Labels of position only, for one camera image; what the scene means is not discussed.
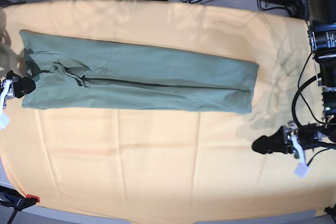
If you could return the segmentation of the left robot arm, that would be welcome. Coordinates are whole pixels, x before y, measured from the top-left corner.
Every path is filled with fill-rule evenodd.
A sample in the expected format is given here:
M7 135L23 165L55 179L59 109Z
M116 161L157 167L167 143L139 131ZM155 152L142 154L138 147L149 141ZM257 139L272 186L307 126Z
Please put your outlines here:
M51 1L3 8L24 45L22 106L174 114L255 114L275 95L278 31L311 46L320 66L325 123L300 125L302 148L335 148L335 19L332 0L309 0L311 22L230 8L136 1Z

